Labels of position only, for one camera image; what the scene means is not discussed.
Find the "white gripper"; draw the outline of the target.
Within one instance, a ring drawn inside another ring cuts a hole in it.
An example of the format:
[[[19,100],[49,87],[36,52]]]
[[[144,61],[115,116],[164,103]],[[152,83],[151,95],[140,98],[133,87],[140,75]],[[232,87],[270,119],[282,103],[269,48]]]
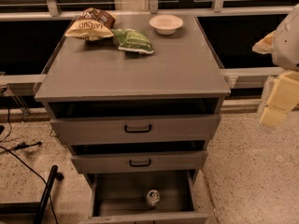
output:
[[[265,103],[260,123],[269,128],[279,126],[299,104],[299,4],[273,31],[254,44],[252,50],[260,54],[272,52],[272,62],[292,70],[274,80],[273,89]]]

